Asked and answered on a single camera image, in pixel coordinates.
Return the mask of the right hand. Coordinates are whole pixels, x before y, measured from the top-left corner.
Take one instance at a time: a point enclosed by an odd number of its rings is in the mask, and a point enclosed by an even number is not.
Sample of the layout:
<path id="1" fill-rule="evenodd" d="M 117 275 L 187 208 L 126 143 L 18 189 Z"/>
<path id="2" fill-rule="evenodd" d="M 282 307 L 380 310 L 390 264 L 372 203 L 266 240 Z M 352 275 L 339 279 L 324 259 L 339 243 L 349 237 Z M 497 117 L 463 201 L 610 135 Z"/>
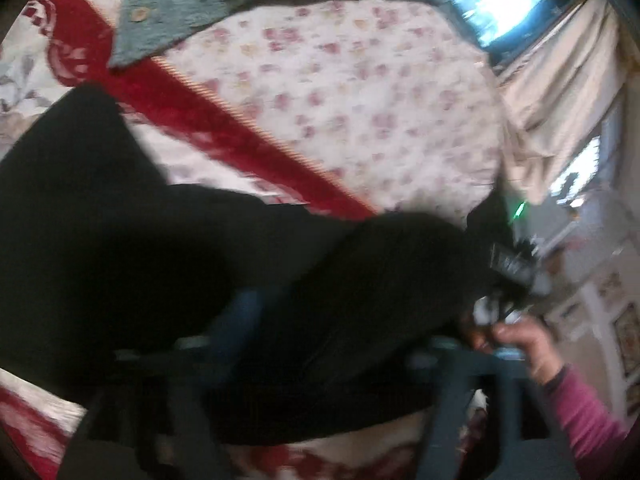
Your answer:
<path id="1" fill-rule="evenodd" d="M 469 318 L 462 324 L 462 330 L 476 351 L 494 353 L 511 347 L 522 352 L 529 375 L 538 385 L 547 385 L 565 366 L 548 330 L 531 316 L 525 315 L 512 324 L 499 322 L 487 326 L 476 325 Z"/>

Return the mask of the right forearm magenta sleeve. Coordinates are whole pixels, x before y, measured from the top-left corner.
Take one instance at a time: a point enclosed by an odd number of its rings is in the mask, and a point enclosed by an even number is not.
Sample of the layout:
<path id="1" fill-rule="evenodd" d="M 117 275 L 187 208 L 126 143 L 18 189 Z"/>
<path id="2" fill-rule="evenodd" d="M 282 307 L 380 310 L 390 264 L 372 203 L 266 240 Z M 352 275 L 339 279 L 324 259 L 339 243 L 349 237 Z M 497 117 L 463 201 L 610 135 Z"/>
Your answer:
<path id="1" fill-rule="evenodd" d="M 570 366 L 544 386 L 556 418 L 568 440 L 582 479 L 595 479 L 613 463 L 628 429 Z"/>

